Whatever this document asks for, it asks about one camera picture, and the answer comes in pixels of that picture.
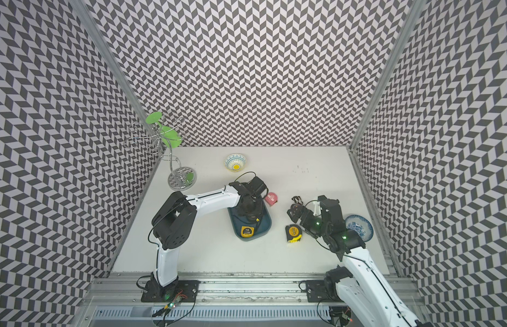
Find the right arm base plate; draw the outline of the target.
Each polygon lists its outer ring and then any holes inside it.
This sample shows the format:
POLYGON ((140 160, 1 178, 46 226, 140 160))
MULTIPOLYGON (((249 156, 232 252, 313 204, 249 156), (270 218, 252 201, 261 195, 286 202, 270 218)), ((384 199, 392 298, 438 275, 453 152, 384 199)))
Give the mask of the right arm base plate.
POLYGON ((333 290, 328 290, 323 279, 305 280, 305 293, 310 303, 340 302, 340 298, 333 290))

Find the small black tape measure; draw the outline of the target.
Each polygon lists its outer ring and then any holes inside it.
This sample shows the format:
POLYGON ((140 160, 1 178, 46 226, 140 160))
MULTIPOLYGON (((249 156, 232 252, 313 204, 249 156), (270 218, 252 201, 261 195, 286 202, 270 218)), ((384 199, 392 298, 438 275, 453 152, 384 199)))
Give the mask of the small black tape measure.
POLYGON ((300 196, 292 197, 292 201, 293 204, 290 206, 290 209, 287 211, 287 214, 290 216, 290 219, 299 220, 302 215, 303 208, 305 208, 305 206, 303 205, 303 201, 300 196))

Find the teal plastic storage box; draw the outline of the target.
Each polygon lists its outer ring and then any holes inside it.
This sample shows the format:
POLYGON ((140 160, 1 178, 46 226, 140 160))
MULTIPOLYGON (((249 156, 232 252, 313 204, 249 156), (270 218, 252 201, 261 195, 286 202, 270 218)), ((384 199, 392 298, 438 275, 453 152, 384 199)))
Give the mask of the teal plastic storage box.
POLYGON ((241 241, 253 241, 253 239, 264 236, 271 229, 272 219, 265 204, 262 206, 262 214, 258 218, 240 215, 236 207, 228 208, 227 212, 230 216, 234 234, 241 239, 241 241), (254 227, 256 229, 255 234, 250 238, 242 238, 240 236, 242 226, 254 227))

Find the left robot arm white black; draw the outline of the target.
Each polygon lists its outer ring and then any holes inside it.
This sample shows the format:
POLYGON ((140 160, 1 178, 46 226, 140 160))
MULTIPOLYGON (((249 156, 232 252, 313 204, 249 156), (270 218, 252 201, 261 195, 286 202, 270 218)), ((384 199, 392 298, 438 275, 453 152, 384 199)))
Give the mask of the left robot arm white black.
POLYGON ((172 193, 151 222, 151 234, 158 240, 156 268, 152 273, 155 286, 164 289, 177 283, 178 248, 187 241, 199 217, 227 209, 238 236, 251 238, 264 234, 263 228, 271 227, 264 204, 268 193, 259 177, 248 182, 233 181, 199 195, 172 193))

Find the yellow black tape measure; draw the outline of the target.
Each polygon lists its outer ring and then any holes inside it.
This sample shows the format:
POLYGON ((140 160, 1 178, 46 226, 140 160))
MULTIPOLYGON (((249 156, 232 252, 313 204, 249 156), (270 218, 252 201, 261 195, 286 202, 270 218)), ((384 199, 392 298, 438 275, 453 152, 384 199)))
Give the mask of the yellow black tape measure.
POLYGON ((285 227, 288 243, 296 243, 302 239, 302 229, 297 224, 290 224, 285 227))

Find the pink tape measure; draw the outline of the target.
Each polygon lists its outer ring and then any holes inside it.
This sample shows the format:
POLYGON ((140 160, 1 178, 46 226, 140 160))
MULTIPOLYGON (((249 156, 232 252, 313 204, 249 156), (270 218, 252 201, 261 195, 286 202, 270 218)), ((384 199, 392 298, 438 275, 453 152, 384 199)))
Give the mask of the pink tape measure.
POLYGON ((268 192, 268 194, 264 197, 264 201, 272 207, 278 202, 278 196, 273 192, 268 192))

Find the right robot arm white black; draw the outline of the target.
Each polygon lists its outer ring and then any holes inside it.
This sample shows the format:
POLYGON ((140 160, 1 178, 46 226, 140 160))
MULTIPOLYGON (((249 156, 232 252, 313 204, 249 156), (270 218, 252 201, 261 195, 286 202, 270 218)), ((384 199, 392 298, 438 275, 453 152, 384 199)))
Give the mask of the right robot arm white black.
POLYGON ((325 273, 324 287, 331 299, 342 300, 363 326, 432 326, 423 322, 392 289, 377 268, 366 243, 346 226, 338 200, 319 196, 320 214, 292 198, 287 214, 314 239, 321 238, 340 260, 325 273))

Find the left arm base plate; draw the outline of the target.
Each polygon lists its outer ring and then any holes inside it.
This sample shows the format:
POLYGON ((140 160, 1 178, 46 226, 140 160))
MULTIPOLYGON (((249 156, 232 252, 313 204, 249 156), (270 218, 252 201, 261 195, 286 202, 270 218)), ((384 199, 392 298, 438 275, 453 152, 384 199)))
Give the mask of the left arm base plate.
POLYGON ((144 285, 141 302, 150 303, 170 303, 174 297, 181 296, 182 303, 195 302, 199 292, 199 280, 181 280, 171 283, 169 286, 162 287, 156 281, 148 281, 144 285))

